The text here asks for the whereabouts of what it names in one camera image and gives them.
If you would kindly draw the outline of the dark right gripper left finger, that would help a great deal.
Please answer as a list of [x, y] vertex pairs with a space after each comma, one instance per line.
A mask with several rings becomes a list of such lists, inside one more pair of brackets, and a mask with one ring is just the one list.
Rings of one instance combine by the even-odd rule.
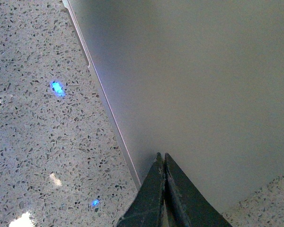
[[165, 175], [163, 159], [157, 153], [137, 196], [118, 220], [118, 227], [163, 226]]

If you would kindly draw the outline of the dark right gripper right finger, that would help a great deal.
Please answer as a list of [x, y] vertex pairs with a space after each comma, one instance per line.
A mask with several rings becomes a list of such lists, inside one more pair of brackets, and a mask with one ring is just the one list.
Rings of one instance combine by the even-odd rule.
[[170, 227], [230, 227], [169, 153], [165, 154], [165, 204]]

